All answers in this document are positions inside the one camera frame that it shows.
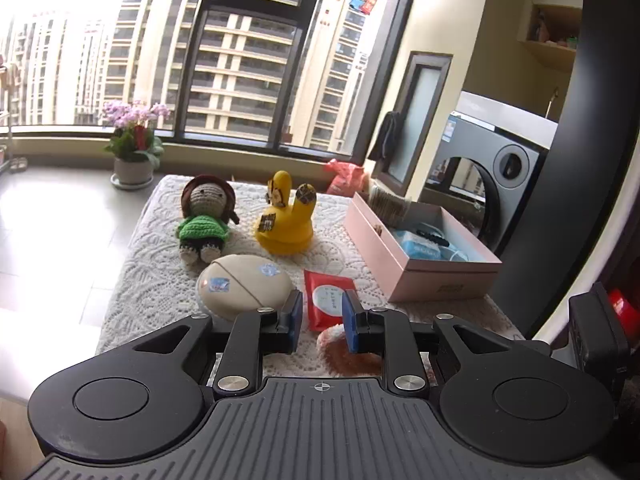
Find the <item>white lace tablecloth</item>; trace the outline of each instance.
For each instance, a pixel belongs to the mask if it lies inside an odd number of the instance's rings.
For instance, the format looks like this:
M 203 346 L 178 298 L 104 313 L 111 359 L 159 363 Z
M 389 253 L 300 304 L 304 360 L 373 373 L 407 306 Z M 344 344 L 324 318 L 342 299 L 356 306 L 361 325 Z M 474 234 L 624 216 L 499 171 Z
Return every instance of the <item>white lace tablecloth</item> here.
M 129 254 L 102 324 L 98 353 L 199 312 L 195 284 L 204 266 L 185 268 L 178 257 L 175 238 L 175 227 L 182 220 L 180 195 L 190 178 L 164 177 L 146 204 L 129 242 Z M 305 289 L 303 269 L 347 276 L 355 282 L 365 308 L 390 306 L 342 224 L 351 199 L 319 194 L 313 215 L 315 236 L 309 249 L 294 256 L 272 256 L 252 235 L 254 222 L 266 206 L 266 187 L 239 182 L 231 185 L 236 190 L 240 224 L 231 224 L 231 236 L 223 254 L 257 254 L 270 258 L 289 274 L 299 290 Z M 414 321 L 430 321 L 435 314 L 449 312 L 510 339 L 522 338 L 488 297 L 402 303 L 391 307 L 407 313 Z M 265 357 L 265 375 L 327 376 L 329 372 L 317 357 L 316 336 L 307 329 L 305 298 L 305 318 L 297 352 Z

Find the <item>pink box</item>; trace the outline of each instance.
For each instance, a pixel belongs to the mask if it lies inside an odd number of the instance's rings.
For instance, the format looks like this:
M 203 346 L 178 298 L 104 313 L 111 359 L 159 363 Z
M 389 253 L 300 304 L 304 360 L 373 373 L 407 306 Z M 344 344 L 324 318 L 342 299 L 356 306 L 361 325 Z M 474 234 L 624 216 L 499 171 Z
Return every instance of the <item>pink box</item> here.
M 484 296 L 502 262 L 444 208 L 412 202 L 405 225 L 416 221 L 440 228 L 469 262 L 409 258 L 389 230 L 356 193 L 344 225 L 389 301 L 461 300 Z M 378 235 L 374 227 L 382 229 Z

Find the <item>beige pouch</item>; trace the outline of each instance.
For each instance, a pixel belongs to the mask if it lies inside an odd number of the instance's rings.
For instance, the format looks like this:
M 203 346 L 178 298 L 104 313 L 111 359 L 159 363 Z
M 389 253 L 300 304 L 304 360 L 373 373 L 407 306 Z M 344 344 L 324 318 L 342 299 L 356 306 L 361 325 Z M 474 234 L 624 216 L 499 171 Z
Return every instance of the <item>beige pouch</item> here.
M 280 310 L 293 288 L 289 275 L 271 260 L 229 254 L 202 271 L 196 291 L 204 312 L 233 321 L 262 306 Z

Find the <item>black cloth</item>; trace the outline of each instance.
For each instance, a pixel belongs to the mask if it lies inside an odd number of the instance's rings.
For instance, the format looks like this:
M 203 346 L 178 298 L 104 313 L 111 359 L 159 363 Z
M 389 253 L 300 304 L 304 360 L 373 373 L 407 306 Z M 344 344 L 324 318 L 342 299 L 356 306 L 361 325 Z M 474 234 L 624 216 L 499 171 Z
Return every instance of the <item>black cloth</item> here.
M 371 149 L 369 160 L 389 160 L 398 145 L 400 133 L 402 131 L 402 114 L 400 112 L 387 112 L 382 119 L 376 142 Z

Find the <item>brown crocheted hair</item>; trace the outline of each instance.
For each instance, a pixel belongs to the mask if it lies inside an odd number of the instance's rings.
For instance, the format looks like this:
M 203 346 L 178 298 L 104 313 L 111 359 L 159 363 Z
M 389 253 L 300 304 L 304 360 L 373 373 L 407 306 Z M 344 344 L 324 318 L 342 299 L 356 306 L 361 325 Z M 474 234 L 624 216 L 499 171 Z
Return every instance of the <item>brown crocheted hair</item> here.
M 228 224 L 229 220 L 234 224 L 238 224 L 240 219 L 234 211 L 236 208 L 236 194 L 234 189 L 229 185 L 226 180 L 222 180 L 214 175 L 198 175 L 193 177 L 182 191 L 182 197 L 180 198 L 180 206 L 182 207 L 182 215 L 187 218 L 191 216 L 191 193 L 200 184 L 218 184 L 226 194 L 225 210 L 222 212 L 220 219 Z

